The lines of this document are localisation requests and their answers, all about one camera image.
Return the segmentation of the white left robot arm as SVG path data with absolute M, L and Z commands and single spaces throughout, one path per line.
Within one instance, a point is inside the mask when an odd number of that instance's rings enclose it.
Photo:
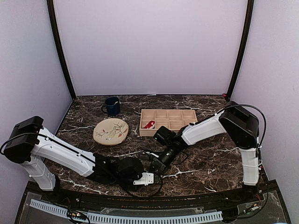
M 59 188 L 57 176 L 52 174 L 43 158 L 65 166 L 80 176 L 100 184 L 117 183 L 125 190 L 153 183 L 154 175 L 146 173 L 139 159 L 122 160 L 76 148 L 43 127 L 43 119 L 33 116 L 16 124 L 10 138 L 0 147 L 0 153 L 28 172 L 41 190 L 55 203 L 63 203 L 66 193 Z

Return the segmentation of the wooden compartment tray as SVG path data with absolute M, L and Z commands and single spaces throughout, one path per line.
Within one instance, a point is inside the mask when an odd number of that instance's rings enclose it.
M 155 121 L 155 128 L 143 129 L 151 120 Z M 141 137 L 153 137 L 161 126 L 165 126 L 177 133 L 182 127 L 189 123 L 196 123 L 197 121 L 198 119 L 194 110 L 142 109 L 139 133 Z

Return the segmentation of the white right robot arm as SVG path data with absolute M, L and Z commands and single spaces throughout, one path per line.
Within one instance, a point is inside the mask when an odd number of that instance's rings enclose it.
M 241 153 L 243 184 L 246 186 L 239 191 L 238 198 L 244 203 L 249 202 L 256 196 L 255 186 L 259 182 L 262 160 L 260 149 L 265 132 L 260 132 L 259 119 L 248 108 L 260 112 L 255 106 L 230 101 L 213 116 L 185 125 L 177 133 L 164 126 L 160 127 L 154 139 L 166 149 L 152 160 L 150 170 L 161 175 L 188 146 L 226 133 Z

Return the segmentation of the red sock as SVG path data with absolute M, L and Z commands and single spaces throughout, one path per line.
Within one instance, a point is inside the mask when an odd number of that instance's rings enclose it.
M 149 121 L 144 127 L 143 129 L 154 129 L 155 128 L 155 121 L 151 120 Z

